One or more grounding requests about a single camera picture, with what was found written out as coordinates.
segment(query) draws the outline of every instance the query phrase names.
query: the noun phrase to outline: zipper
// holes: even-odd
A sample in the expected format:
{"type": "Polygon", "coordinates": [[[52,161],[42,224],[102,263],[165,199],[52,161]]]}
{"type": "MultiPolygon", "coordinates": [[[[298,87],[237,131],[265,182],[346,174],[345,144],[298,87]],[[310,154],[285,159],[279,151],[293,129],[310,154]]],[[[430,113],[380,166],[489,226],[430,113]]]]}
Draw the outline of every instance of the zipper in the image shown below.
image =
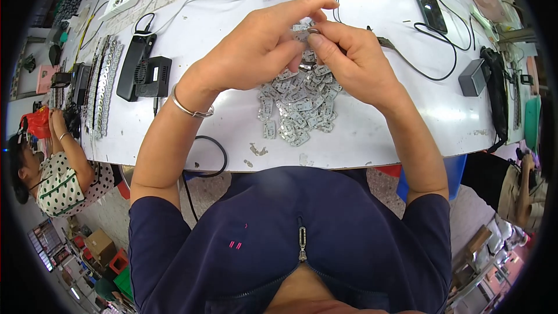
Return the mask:
{"type": "Polygon", "coordinates": [[[294,273],[295,270],[298,269],[298,267],[300,266],[301,263],[306,263],[306,265],[310,269],[312,269],[312,271],[314,273],[316,273],[319,277],[330,279],[331,281],[337,282],[337,283],[341,284],[342,286],[347,287],[350,290],[353,290],[353,291],[356,291],[356,292],[359,292],[359,293],[381,294],[380,292],[376,292],[376,291],[360,290],[360,289],[352,287],[348,284],[339,282],[337,279],[333,278],[332,276],[328,276],[327,274],[324,274],[324,273],[320,272],[319,270],[316,270],[314,267],[312,267],[310,265],[310,263],[308,263],[308,257],[306,256],[306,227],[303,226],[302,216],[297,217],[297,222],[298,222],[298,246],[300,247],[300,251],[298,252],[298,263],[297,263],[296,267],[289,272],[289,274],[286,274],[286,275],[282,276],[281,278],[277,278],[274,281],[269,282],[269,283],[267,283],[265,285],[262,285],[260,287],[257,287],[253,290],[246,291],[246,292],[240,293],[238,295],[234,295],[234,296],[222,296],[222,297],[218,297],[216,299],[235,299],[235,298],[241,298],[241,297],[249,296],[249,295],[261,290],[262,288],[268,287],[268,286],[273,285],[273,284],[278,283],[278,282],[282,282],[287,277],[289,277],[292,273],[294,273]]]}
{"type": "Polygon", "coordinates": [[[336,282],[342,286],[345,286],[346,288],[355,291],[355,292],[359,292],[359,293],[369,293],[369,294],[377,294],[377,295],[382,295],[382,293],[377,292],[377,291],[366,291],[366,290],[360,290],[356,287],[353,287],[349,284],[345,284],[343,282],[340,282],[339,280],[335,279],[332,276],[328,276],[327,274],[324,274],[322,272],[320,272],[319,270],[315,269],[314,267],[312,267],[310,265],[310,263],[308,262],[308,257],[306,256],[306,227],[303,226],[303,218],[302,216],[299,216],[297,218],[298,221],[298,246],[300,247],[300,251],[298,253],[298,261],[300,263],[306,263],[306,265],[308,266],[308,268],[310,268],[314,273],[316,273],[320,278],[324,279],[327,278],[329,280],[331,280],[332,282],[336,282]]]}

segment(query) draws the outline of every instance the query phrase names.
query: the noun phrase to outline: white table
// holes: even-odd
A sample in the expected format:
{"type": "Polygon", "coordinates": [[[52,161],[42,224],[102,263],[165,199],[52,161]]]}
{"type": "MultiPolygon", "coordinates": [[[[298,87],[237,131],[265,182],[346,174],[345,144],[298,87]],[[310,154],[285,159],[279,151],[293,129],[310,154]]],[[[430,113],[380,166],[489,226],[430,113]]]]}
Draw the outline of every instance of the white table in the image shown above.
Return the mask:
{"type": "MultiPolygon", "coordinates": [[[[132,38],[132,24],[148,1],[140,0],[134,8],[105,22],[90,46],[80,53],[78,62],[91,62],[92,50],[98,37],[106,34],[117,34],[118,40],[125,45],[125,52],[132,38]]],[[[152,7],[161,9],[156,11],[151,29],[157,29],[162,25],[178,10],[183,1],[155,0],[152,7]]],[[[158,35],[151,56],[161,55],[172,59],[171,87],[177,83],[188,66],[218,44],[248,12],[282,1],[288,0],[199,0],[189,3],[172,24],[158,35]]],[[[377,36],[389,38],[407,59],[423,72],[432,76],[443,76],[452,67],[451,47],[418,33],[413,28],[414,22],[422,22],[416,0],[339,1],[340,16],[344,23],[362,28],[370,25],[377,36]]],[[[443,1],[462,17],[469,17],[468,4],[472,3],[471,0],[443,1]]],[[[331,12],[326,14],[332,20],[331,12]]],[[[443,16],[449,30],[447,37],[455,44],[467,46],[469,38],[463,23],[445,8],[443,16]]],[[[99,21],[95,18],[86,40],[98,24],[99,21]]],[[[442,82],[443,85],[423,78],[394,51],[384,49],[395,74],[407,88],[444,156],[486,149],[493,144],[496,136],[486,89],[479,97],[464,97],[457,81],[458,75],[469,62],[479,58],[479,47],[491,46],[483,29],[474,20],[473,27],[477,50],[457,51],[456,69],[442,82]]],[[[73,42],[66,45],[62,54],[62,59],[68,57],[68,68],[73,62],[79,43],[79,39],[72,35],[70,39],[73,39],[73,42]]],[[[124,56],[121,57],[119,69],[123,60],[124,56]]],[[[338,117],[334,121],[333,131],[329,134],[311,131],[311,139],[297,148],[280,138],[263,139],[262,122],[257,119],[260,101],[256,93],[257,90],[223,92],[214,103],[215,115],[206,119],[199,129],[199,135],[215,138],[227,150],[227,171],[260,171],[281,165],[313,165],[339,169],[399,162],[386,121],[380,112],[345,92],[335,99],[334,109],[338,117]]],[[[526,95],[522,106],[524,117],[528,87],[522,86],[522,93],[526,95]]],[[[153,119],[152,105],[152,99],[127,102],[116,95],[116,87],[113,87],[108,135],[95,140],[83,131],[82,146],[87,157],[104,162],[135,165],[143,136],[153,119]]],[[[274,109],[273,118],[278,119],[277,109],[274,109]]],[[[514,142],[521,140],[523,128],[511,131],[510,137],[514,142]]],[[[209,141],[199,140],[194,143],[185,168],[216,171],[222,164],[220,150],[209,141]]]]}

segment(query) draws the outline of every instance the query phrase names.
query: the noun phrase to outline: blue chair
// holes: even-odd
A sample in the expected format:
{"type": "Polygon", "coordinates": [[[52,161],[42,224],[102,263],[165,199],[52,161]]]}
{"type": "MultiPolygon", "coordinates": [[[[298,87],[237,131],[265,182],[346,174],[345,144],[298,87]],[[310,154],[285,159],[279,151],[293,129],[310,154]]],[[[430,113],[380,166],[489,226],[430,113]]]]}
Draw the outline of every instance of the blue chair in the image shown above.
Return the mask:
{"type": "MultiPolygon", "coordinates": [[[[443,164],[446,167],[446,174],[448,175],[448,187],[450,191],[449,199],[453,200],[457,197],[459,185],[461,184],[461,177],[465,169],[465,162],[467,161],[467,154],[457,157],[445,158],[443,164]]],[[[409,185],[405,178],[405,170],[401,169],[399,176],[399,184],[397,185],[397,195],[407,202],[407,193],[409,192],[409,185]]]]}

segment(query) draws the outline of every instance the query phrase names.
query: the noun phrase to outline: concrete floor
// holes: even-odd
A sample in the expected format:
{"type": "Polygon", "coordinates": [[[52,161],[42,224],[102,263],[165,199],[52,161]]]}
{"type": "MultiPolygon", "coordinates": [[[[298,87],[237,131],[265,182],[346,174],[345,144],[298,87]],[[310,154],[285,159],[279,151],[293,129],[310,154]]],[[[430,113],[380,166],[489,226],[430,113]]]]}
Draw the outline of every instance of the concrete floor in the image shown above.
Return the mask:
{"type": "MultiPolygon", "coordinates": [[[[371,192],[399,218],[405,211],[405,203],[396,195],[398,178],[387,176],[375,169],[366,172],[371,192]]],[[[217,201],[230,185],[230,174],[223,173],[212,178],[194,178],[188,181],[194,209],[201,216],[217,201]]],[[[180,184],[180,201],[184,220],[193,227],[194,217],[190,211],[184,185],[180,184]]],[[[469,187],[461,186],[457,198],[450,202],[450,229],[452,256],[458,255],[480,226],[488,223],[494,210],[484,203],[469,187]]],[[[115,242],[117,248],[128,249],[129,202],[117,189],[107,193],[97,204],[77,214],[81,224],[91,230],[102,228],[115,242]]]]}

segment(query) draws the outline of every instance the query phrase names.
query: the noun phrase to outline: gray box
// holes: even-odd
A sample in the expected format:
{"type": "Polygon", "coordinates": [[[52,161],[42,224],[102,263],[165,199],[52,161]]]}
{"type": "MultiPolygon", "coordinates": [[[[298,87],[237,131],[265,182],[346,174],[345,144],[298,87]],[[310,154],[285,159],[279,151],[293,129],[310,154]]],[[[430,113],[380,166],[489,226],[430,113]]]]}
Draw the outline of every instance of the gray box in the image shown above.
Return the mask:
{"type": "Polygon", "coordinates": [[[459,76],[459,84],[463,95],[476,97],[486,86],[486,79],[490,77],[490,68],[483,58],[474,59],[459,76]]]}

